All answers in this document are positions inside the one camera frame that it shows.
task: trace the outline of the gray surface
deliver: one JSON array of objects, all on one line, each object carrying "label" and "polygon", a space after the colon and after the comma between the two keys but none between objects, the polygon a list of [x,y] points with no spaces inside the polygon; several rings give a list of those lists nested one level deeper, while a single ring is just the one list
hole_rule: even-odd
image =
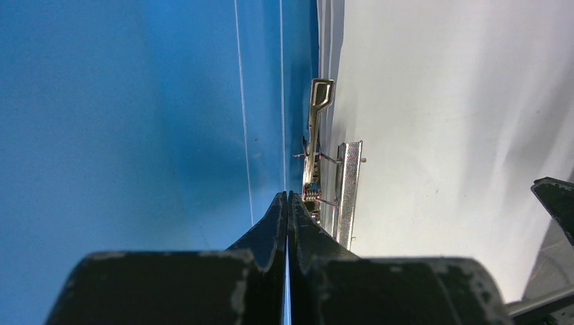
[{"label": "gray surface", "polygon": [[[552,220],[538,252],[523,297],[529,301],[574,283],[574,248],[558,224]],[[574,308],[568,307],[552,314],[559,324],[574,324]]]}]

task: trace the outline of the silver metal mechanism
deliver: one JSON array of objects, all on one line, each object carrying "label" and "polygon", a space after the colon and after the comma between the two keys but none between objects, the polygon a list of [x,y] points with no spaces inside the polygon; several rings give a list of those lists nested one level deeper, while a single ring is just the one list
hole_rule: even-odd
[{"label": "silver metal mechanism", "polygon": [[[363,142],[343,143],[338,147],[337,159],[321,152],[319,145],[319,114],[333,103],[335,83],[330,79],[313,79],[311,102],[309,105],[309,143],[302,137],[305,157],[303,169],[303,191],[301,198],[311,218],[321,224],[322,217],[333,218],[333,238],[347,249],[351,248],[355,203],[359,183],[359,167],[366,159],[361,157]],[[326,200],[321,190],[321,159],[337,166],[335,179],[335,199]],[[332,207],[332,214],[321,211],[321,203]]]}]

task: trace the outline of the black plastic piece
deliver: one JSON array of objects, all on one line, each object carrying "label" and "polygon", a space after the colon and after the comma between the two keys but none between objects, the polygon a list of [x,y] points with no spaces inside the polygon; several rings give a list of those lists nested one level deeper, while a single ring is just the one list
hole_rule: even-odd
[{"label": "black plastic piece", "polygon": [[47,323],[281,324],[286,255],[293,324],[510,324],[478,263],[360,259],[293,193],[226,251],[89,255]]}]

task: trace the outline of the metal lever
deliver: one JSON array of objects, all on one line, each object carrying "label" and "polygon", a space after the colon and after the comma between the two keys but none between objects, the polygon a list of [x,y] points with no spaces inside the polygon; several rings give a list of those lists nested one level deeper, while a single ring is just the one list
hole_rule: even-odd
[{"label": "metal lever", "polygon": [[309,105],[309,143],[305,149],[305,170],[303,171],[303,195],[313,183],[315,153],[319,137],[319,113],[333,103],[335,82],[330,79],[313,79],[311,103]]}]

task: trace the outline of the white line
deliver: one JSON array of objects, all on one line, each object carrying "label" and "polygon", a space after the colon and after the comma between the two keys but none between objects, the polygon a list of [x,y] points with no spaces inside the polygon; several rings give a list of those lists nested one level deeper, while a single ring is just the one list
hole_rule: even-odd
[{"label": "white line", "polygon": [[279,34],[281,48],[281,134],[283,139],[283,191],[287,190],[287,151],[285,149],[285,80],[283,73],[283,0],[279,0]]},{"label": "white line", "polygon": [[329,25],[331,26],[331,29],[329,30],[330,32],[330,38],[329,38],[329,72],[328,73],[328,78],[331,79],[331,59],[333,58],[333,1],[329,0],[329,4],[330,4],[330,9],[331,9],[331,14],[329,15]]},{"label": "white line", "polygon": [[321,56],[321,62],[319,64],[321,64],[321,69],[320,69],[320,78],[324,78],[325,77],[325,12],[327,11],[327,0],[323,0],[322,3],[322,10],[321,12],[323,13],[323,19],[321,19],[321,30],[319,31],[319,48],[321,50],[320,56]]},{"label": "white line", "polygon": [[249,153],[247,152],[247,119],[245,118],[245,92],[243,90],[243,66],[241,65],[241,45],[239,44],[239,17],[237,13],[237,0],[235,3],[235,30],[237,32],[237,55],[239,57],[239,87],[241,89],[241,111],[243,114],[243,138],[245,140],[245,162],[247,164],[247,188],[249,190],[249,210],[251,212],[251,225],[253,220],[253,198],[251,194],[251,177],[249,175]]}]

